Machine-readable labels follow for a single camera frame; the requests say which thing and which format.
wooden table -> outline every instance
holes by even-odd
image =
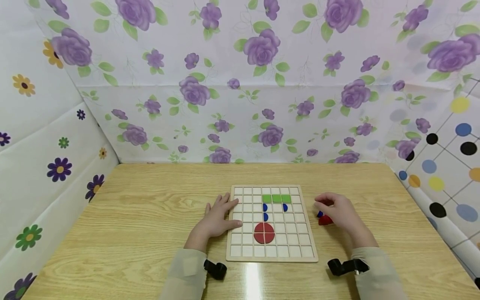
[[[233,184],[300,184],[314,196],[345,194],[389,253],[410,299],[478,299],[479,291],[393,172],[384,164],[119,165],[85,209],[23,300],[156,300],[173,255],[205,203]],[[310,224],[319,263],[227,262],[208,299],[358,299],[352,274],[332,277],[326,263],[347,259],[334,225]],[[227,236],[208,257],[225,263]]]

grid board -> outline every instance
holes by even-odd
[[[228,232],[227,261],[318,262],[299,185],[233,185],[230,195],[229,219],[243,226]]]

sleeve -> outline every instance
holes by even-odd
[[[200,300],[205,288],[207,255],[194,249],[180,249],[173,258],[160,300]]]
[[[370,270],[355,275],[362,300],[407,300],[400,277],[386,253],[376,247],[356,248],[352,259],[361,259]]]

green flower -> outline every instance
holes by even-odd
[[[15,248],[22,247],[22,251],[27,250],[28,247],[32,248],[35,246],[36,241],[42,238],[42,235],[40,234],[42,230],[43,228],[38,228],[37,224],[33,225],[31,228],[25,227],[24,232],[17,237],[18,242],[15,245]]]
[[[66,137],[62,137],[61,139],[59,139],[59,146],[60,146],[60,148],[63,148],[63,149],[67,148],[67,147],[68,147],[68,143],[69,143],[69,141],[68,141],[68,139],[67,139]]]

yellow flower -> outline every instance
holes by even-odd
[[[59,69],[63,69],[63,62],[61,62],[60,58],[58,57],[57,53],[52,47],[52,44],[50,42],[45,42],[43,43],[45,45],[45,48],[43,50],[43,54],[48,57],[48,62],[51,65],[56,64]]]
[[[13,76],[13,86],[18,88],[18,92],[23,95],[27,95],[27,97],[30,97],[30,95],[35,95],[35,86],[30,83],[30,79],[27,77],[23,77],[21,74],[18,74],[17,76]]]

